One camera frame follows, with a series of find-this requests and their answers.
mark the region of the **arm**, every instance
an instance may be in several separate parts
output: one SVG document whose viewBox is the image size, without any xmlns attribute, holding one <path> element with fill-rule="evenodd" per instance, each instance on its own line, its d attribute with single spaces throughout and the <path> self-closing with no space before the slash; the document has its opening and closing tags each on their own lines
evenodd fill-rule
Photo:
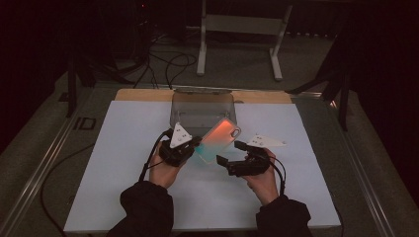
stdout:
<svg viewBox="0 0 419 237">
<path fill-rule="evenodd" d="M 167 190 L 148 181 L 138 182 L 121 194 L 126 217 L 108 237 L 169 236 L 173 226 L 173 200 Z"/>
<path fill-rule="evenodd" d="M 275 163 L 275 154 L 266 149 L 271 161 Z M 279 196 L 275 180 L 275 171 L 271 166 L 261 175 L 245 176 L 249 188 L 262 203 L 256 214 L 258 236 L 260 237 L 309 237 L 307 227 L 310 214 L 304 203 Z"/>
<path fill-rule="evenodd" d="M 160 144 L 151 158 L 150 166 L 162 161 Z M 175 182 L 181 167 L 161 163 L 150 169 L 149 182 L 134 184 L 121 194 L 126 217 L 112 228 L 108 237 L 163 237 L 173 227 L 173 200 L 167 189 Z"/>
</svg>

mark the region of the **hand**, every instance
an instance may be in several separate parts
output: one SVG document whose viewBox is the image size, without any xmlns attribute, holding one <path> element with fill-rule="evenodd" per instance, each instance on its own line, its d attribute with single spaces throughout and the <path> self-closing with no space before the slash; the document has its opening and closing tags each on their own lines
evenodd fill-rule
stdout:
<svg viewBox="0 0 419 237">
<path fill-rule="evenodd" d="M 161 142 L 157 145 L 156 151 L 151 157 L 150 166 L 158 164 L 150 168 L 149 181 L 155 185 L 161 186 L 165 189 L 168 189 L 176 180 L 176 176 L 181 170 L 182 164 L 179 167 L 174 167 L 163 162 L 163 159 L 159 156 L 158 152 L 160 150 Z"/>
<path fill-rule="evenodd" d="M 275 154 L 270 150 L 266 149 L 272 163 L 275 163 Z M 265 173 L 257 176 L 243 176 L 243 179 L 247 181 L 247 186 L 256 194 L 256 197 L 262 203 L 267 205 L 274 199 L 279 197 L 277 183 L 275 181 L 275 171 L 272 166 L 269 166 Z"/>
</svg>

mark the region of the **black sleeve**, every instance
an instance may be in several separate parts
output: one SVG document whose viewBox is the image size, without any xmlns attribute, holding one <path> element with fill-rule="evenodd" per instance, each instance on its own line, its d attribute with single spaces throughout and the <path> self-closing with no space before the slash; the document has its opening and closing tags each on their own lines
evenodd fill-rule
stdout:
<svg viewBox="0 0 419 237">
<path fill-rule="evenodd" d="M 126 217 L 107 237 L 163 237 L 173 227 L 173 200 L 163 187 L 148 181 L 138 182 L 121 194 Z"/>
<path fill-rule="evenodd" d="M 310 214 L 304 203 L 281 196 L 256 214 L 259 237 L 310 237 Z"/>
</svg>

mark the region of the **motion capture marker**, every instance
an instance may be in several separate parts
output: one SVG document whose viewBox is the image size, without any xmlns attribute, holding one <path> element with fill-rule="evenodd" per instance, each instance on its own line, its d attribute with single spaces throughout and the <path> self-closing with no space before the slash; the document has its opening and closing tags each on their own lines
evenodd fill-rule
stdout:
<svg viewBox="0 0 419 237">
<path fill-rule="evenodd" d="M 190 140 L 192 140 L 192 135 L 190 135 L 183 127 L 181 127 L 180 123 L 176 122 L 172 140 L 170 141 L 170 148 L 178 147 Z"/>
<path fill-rule="evenodd" d="M 271 147 L 271 146 L 285 146 L 287 145 L 284 141 L 270 138 L 263 135 L 255 135 L 247 142 L 249 146 L 255 146 L 260 148 Z"/>
</svg>

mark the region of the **white board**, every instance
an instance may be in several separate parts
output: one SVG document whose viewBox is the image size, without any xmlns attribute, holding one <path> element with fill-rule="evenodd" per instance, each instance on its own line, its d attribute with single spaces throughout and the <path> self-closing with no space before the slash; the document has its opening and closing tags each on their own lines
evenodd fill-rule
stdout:
<svg viewBox="0 0 419 237">
<path fill-rule="evenodd" d="M 155 139 L 169 127 L 170 107 L 169 102 L 111 103 L 64 231 L 108 231 L 126 216 L 120 194 L 138 180 Z M 287 169 L 286 195 L 308 207 L 308 226 L 340 225 L 296 106 L 237 104 L 235 108 L 242 129 L 237 140 L 247 141 L 258 133 L 287 143 L 271 150 Z M 245 153 L 229 147 L 223 155 L 234 160 L 243 159 Z M 175 206 L 174 230 L 256 227 L 261 204 L 246 182 L 197 155 L 168 191 Z"/>
</svg>

